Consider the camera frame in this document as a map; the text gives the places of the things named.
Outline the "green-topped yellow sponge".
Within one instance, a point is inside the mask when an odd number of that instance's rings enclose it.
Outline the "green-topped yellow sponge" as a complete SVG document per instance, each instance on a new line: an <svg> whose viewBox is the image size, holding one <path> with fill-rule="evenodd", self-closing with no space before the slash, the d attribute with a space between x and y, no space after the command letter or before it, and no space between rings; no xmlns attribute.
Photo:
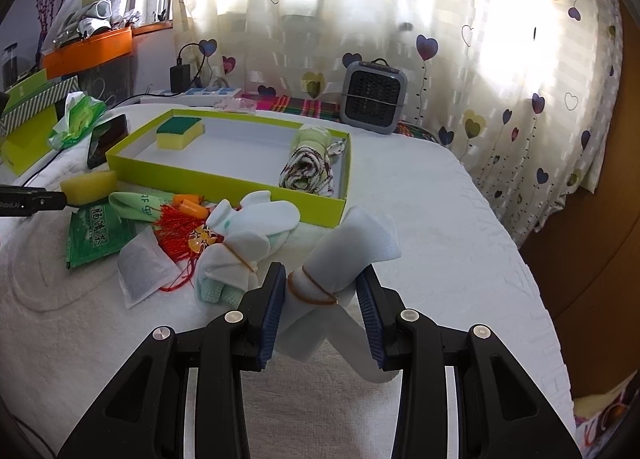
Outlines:
<svg viewBox="0 0 640 459"><path fill-rule="evenodd" d="M204 132L200 118L172 116L156 130L156 145L164 150L182 150Z"/></svg>

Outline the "white towel table cover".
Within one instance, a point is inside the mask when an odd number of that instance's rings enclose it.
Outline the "white towel table cover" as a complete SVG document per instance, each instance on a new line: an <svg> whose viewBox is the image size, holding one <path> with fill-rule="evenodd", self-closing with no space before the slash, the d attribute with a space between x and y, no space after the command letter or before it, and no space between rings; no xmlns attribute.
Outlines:
<svg viewBox="0 0 640 459"><path fill-rule="evenodd" d="M409 309L441 326L495 332L562 420L539 432L549 458L578 455L570 378L532 272L471 176L447 149L352 128L348 201L392 216L398 260L375 270ZM65 263L69 211L1 224L1 396L9 413L58 451L86 409L155 328L202 327L217 307L191 287L127 307L114 257L72 271ZM255 458L387 458L400 381L360 378L323 344L300 363L274 356L242 378Z"/></svg>

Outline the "green floral towel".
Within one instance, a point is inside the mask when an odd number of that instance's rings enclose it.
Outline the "green floral towel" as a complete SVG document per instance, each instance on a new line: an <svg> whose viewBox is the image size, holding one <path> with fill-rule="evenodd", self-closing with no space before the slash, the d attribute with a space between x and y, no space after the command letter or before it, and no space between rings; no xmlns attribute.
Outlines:
<svg viewBox="0 0 640 459"><path fill-rule="evenodd" d="M279 176L279 187L331 197L334 193L332 164L345 148L345 138L335 138L320 126L302 125L294 134L288 161Z"/></svg>

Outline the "lime green box lid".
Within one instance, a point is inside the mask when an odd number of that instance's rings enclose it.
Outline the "lime green box lid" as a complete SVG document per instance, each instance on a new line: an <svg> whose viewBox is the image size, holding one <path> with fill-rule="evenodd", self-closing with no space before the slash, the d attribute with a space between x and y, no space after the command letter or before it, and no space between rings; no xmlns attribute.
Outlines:
<svg viewBox="0 0 640 459"><path fill-rule="evenodd" d="M16 176L25 173L50 150L49 135L58 123L54 106L41 110L17 127L1 147L3 163Z"/></svg>

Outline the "red tassel mask ornament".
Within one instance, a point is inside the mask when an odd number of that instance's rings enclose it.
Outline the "red tassel mask ornament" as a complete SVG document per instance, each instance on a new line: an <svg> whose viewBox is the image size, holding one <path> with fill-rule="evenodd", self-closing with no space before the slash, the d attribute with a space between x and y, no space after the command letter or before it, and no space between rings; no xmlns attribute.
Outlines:
<svg viewBox="0 0 640 459"><path fill-rule="evenodd" d="M221 236L206 226L207 218L184 215L171 204L163 206L160 219L153 223L153 231L160 247L181 271L172 285L160 288L163 292L176 291L190 283L204 250L222 241Z"/></svg>

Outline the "dark glass jar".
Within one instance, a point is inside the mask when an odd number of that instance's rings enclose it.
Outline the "dark glass jar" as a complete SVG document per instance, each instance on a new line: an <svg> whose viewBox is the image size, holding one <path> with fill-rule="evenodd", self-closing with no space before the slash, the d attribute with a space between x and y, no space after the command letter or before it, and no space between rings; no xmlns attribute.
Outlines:
<svg viewBox="0 0 640 459"><path fill-rule="evenodd" d="M1 56L1 73L4 89L11 88L17 82L17 44L12 43L3 49Z"/></svg>

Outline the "small sachet packets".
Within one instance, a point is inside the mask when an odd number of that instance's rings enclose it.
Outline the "small sachet packets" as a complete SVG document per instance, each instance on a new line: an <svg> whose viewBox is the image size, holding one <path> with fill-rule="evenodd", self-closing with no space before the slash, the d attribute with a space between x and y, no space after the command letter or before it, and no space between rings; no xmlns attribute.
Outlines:
<svg viewBox="0 0 640 459"><path fill-rule="evenodd" d="M257 101L243 97L217 97L212 104L212 108L217 111L255 113Z"/></svg>

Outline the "light green cloth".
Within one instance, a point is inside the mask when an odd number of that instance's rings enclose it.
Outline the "light green cloth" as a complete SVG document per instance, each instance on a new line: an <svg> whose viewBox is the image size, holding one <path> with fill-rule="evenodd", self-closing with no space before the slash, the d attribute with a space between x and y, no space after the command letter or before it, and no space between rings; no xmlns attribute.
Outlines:
<svg viewBox="0 0 640 459"><path fill-rule="evenodd" d="M163 206L171 201L172 196L167 193L116 191L108 196L108 203L120 218L144 223L157 222Z"/></svg>

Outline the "green wipes packet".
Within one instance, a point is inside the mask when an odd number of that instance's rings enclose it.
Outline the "green wipes packet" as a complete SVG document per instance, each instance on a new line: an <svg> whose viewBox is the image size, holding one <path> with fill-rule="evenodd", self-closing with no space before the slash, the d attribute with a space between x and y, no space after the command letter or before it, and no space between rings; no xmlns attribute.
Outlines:
<svg viewBox="0 0 640 459"><path fill-rule="evenodd" d="M108 203L86 205L70 216L66 268L74 269L118 253L134 236L131 220Z"/></svg>

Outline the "orange corded earplugs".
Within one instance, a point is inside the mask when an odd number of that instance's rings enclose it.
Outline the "orange corded earplugs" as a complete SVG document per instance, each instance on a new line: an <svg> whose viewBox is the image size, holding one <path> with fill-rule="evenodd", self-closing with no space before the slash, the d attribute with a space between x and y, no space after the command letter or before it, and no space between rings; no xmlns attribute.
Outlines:
<svg viewBox="0 0 640 459"><path fill-rule="evenodd" d="M178 193L172 197L171 205L184 215L205 220L209 209L203 204L204 197L198 194Z"/></svg>

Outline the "black power adapter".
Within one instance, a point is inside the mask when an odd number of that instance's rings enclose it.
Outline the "black power adapter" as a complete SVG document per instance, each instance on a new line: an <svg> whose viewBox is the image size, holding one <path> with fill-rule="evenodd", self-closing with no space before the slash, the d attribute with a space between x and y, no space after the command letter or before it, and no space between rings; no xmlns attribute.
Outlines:
<svg viewBox="0 0 640 459"><path fill-rule="evenodd" d="M169 69L170 91L181 94L191 87L191 67L186 63L178 63Z"/></svg>

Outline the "white sachet pouch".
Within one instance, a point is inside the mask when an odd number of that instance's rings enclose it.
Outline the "white sachet pouch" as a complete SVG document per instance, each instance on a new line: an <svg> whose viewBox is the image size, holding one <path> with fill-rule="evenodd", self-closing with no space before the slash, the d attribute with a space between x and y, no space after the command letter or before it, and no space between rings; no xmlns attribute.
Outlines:
<svg viewBox="0 0 640 459"><path fill-rule="evenodd" d="M180 276L177 264L158 244L153 228L145 227L119 252L117 270L127 309L144 301Z"/></svg>

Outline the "striped green gift box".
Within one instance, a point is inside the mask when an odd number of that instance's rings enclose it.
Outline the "striped green gift box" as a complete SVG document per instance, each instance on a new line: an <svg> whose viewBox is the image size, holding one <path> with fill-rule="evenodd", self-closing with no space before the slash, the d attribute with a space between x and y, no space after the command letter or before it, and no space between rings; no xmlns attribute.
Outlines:
<svg viewBox="0 0 640 459"><path fill-rule="evenodd" d="M79 89L76 75L71 78L48 78L42 69L9 89L9 101L1 112L1 136L6 137L34 115L65 100Z"/></svg>

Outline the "grey portable heater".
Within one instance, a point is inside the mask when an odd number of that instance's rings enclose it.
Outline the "grey portable heater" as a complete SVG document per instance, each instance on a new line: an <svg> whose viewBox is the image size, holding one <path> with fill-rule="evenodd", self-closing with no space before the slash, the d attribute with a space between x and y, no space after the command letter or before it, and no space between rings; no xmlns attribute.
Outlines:
<svg viewBox="0 0 640 459"><path fill-rule="evenodd" d="M370 132L390 135L405 106L407 78L382 58L352 60L341 93L341 121Z"/></svg>

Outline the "plain yellow sponge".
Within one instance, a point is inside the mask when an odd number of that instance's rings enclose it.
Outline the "plain yellow sponge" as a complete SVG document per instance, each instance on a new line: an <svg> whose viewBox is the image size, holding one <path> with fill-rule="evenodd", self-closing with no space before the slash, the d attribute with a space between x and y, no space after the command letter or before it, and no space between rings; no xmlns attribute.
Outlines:
<svg viewBox="0 0 640 459"><path fill-rule="evenodd" d="M107 198L117 189L117 174L113 171L80 174L60 184L67 203L84 206Z"/></svg>

